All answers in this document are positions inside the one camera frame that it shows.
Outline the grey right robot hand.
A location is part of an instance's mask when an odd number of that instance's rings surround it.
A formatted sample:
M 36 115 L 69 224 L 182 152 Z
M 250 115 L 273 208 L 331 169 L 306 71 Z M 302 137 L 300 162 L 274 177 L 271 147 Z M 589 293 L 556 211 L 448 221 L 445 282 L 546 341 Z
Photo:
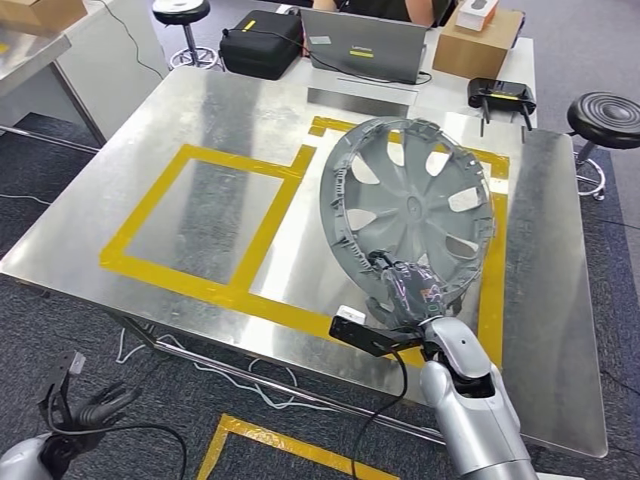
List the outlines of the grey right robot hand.
M 368 298 L 367 307 L 386 327 L 414 327 L 446 313 L 442 284 L 430 268 L 398 260 L 386 250 L 374 250 L 368 260 L 383 283 L 392 307 L 375 297 Z

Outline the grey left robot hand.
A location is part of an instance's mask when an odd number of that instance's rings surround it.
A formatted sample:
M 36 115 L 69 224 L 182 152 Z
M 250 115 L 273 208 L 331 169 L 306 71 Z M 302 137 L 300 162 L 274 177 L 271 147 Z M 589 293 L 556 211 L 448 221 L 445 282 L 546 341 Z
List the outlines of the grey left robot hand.
M 141 393 L 140 387 L 128 388 L 122 381 L 115 382 L 91 397 L 75 414 L 74 420 L 84 430 L 115 426 L 125 416 L 125 408 Z

